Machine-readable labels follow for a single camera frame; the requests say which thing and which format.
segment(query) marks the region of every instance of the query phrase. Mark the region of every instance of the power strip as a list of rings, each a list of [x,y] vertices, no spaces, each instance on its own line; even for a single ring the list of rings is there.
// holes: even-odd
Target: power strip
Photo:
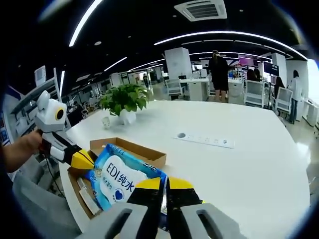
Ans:
[[[213,145],[213,146],[224,147],[224,148],[235,148],[234,141],[230,141],[230,140],[226,140],[226,139],[211,138],[208,136],[199,136],[199,135],[193,135],[193,134],[178,133],[173,138],[184,140],[184,141],[189,141],[189,142],[193,142],[193,143],[201,143],[201,144]]]

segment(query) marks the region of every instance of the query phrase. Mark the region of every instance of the wet wipes package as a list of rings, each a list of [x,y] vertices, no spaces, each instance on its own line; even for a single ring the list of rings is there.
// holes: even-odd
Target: wet wipes package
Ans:
[[[114,203],[126,202],[139,182],[157,177],[164,183],[166,174],[110,143],[85,175],[103,211]]]

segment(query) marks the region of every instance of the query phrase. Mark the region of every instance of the potted plant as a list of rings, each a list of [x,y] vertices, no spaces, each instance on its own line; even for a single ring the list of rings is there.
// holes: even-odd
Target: potted plant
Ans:
[[[149,101],[149,94],[146,88],[127,84],[112,87],[100,99],[100,106],[103,109],[109,109],[110,114],[118,116],[121,123],[128,124],[136,120],[136,111],[146,108]]]

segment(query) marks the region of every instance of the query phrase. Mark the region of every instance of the white robot head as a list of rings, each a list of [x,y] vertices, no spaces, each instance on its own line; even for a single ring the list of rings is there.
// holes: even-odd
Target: white robot head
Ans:
[[[66,104],[50,99],[50,96],[48,91],[43,91],[37,100],[39,112],[34,122],[43,132],[63,130],[66,120]]]

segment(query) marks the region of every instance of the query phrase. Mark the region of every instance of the ceiling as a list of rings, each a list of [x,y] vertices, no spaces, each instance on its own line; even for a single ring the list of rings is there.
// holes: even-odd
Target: ceiling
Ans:
[[[93,2],[71,1],[53,17],[28,28],[29,33],[24,36],[14,55],[9,75],[10,84],[26,94],[35,87],[35,69],[45,65],[50,78],[53,76],[53,67],[56,67],[58,74],[65,71],[65,95],[77,86],[77,78],[104,72],[124,57],[128,58],[99,75],[99,79],[106,79],[114,72],[128,71],[162,59],[165,50],[181,46],[187,48],[190,53],[211,52],[217,49],[255,55],[277,52],[268,48],[272,47],[288,53],[294,59],[304,60],[298,54],[273,42],[233,34],[191,36],[154,46],[156,42],[171,37],[214,30],[254,33],[289,46],[296,46],[301,42],[301,37],[295,29],[289,26],[282,14],[269,1],[258,1],[257,6],[250,0],[224,0],[227,19],[197,22],[188,21],[175,10],[176,4],[185,1],[103,0],[85,23],[74,46],[69,47],[78,22]],[[101,41],[102,44],[96,46],[94,43],[97,41]],[[308,54],[306,51],[300,52],[306,56]],[[191,60],[208,56],[209,54],[192,55]]]

